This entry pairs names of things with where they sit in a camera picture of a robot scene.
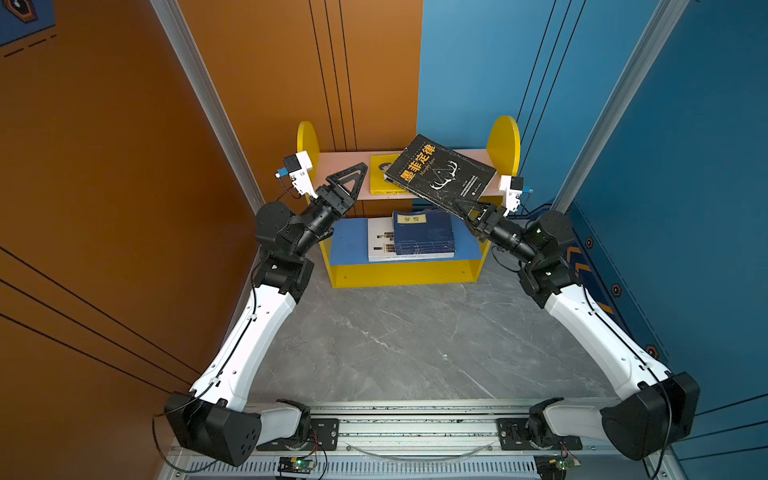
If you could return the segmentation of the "dark blue book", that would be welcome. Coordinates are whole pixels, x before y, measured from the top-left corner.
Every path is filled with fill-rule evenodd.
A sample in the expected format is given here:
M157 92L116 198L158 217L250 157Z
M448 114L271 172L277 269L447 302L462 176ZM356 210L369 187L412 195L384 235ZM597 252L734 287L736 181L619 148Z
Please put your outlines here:
M402 247L442 247L455 243L451 215L442 210L394 212L394 241Z
M399 254L455 252L455 244L452 242L396 243L395 251Z
M412 254L399 254L396 253L393 260L398 261L417 261L417 260L436 260L436 259L452 259L455 256L455 252L436 252L436 253L412 253Z

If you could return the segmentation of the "dark book underneath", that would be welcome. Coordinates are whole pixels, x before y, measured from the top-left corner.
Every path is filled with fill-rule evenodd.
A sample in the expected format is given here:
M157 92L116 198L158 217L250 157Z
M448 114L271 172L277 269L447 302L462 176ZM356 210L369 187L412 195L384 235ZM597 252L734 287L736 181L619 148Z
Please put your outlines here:
M384 172L384 177L423 200L451 210L456 200L478 201L496 173L491 165L419 134Z

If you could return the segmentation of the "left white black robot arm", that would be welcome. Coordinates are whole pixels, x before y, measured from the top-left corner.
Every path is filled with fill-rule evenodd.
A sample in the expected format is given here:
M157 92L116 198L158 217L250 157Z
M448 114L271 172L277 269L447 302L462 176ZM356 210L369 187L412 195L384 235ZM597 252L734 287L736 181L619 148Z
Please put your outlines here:
M246 306L210 366L188 392L172 393L161 414L181 447L240 466L258 446L279 441L300 448L310 441L308 406L279 399L249 412L246 404L272 341L309 284L314 264L307 252L330 238L334 224L355 205L367 171L358 163L314 187L298 156L286 158L277 175L290 176L310 202L300 214L280 201L258 210L259 252Z

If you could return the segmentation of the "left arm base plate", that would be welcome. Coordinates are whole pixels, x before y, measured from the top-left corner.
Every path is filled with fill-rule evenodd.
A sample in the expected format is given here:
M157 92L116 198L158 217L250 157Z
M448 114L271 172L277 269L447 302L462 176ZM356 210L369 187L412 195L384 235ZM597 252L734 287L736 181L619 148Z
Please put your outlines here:
M326 453L335 451L338 446L340 420L338 418L316 418L310 420L308 437L305 440L277 439L259 445L257 451L299 451L309 452L322 448Z

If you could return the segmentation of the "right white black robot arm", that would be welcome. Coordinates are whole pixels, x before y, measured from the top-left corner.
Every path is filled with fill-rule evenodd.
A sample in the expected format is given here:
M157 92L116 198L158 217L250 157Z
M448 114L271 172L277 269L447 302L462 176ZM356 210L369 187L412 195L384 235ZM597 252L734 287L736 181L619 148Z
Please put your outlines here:
M644 351L602 309L566 260L576 242L570 218L547 211L526 228L494 204L457 200L470 232L512 254L525 293L563 325L609 380L615 399L554 397L529 410L530 442L555 446L564 437L610 442L631 460L665 450L693 427L700 387L686 372L674 374Z

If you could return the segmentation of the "white book with brown bars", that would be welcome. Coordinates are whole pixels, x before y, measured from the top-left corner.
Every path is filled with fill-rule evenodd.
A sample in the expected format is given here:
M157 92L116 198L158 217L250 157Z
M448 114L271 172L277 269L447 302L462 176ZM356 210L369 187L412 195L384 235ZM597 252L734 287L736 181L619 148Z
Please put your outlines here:
M395 251L394 224L391 217L368 220L368 260L374 263L409 262L393 260Z

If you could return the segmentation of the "yellow book with cartoon man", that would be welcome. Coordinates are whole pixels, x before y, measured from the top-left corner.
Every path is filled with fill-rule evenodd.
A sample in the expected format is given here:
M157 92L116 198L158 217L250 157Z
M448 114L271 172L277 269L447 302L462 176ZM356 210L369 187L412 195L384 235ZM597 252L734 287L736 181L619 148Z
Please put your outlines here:
M408 195L408 192L390 182L385 173L398 159L399 153L379 154L370 157L370 193L374 196Z

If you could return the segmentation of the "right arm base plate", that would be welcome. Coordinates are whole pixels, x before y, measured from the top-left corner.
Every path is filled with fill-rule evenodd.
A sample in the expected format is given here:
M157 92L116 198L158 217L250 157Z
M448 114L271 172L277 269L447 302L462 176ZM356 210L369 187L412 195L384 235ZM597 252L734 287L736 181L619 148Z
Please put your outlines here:
M583 443L577 436L554 436L537 442L528 429L528 420L522 417L499 418L495 420L498 441L502 451L579 451Z

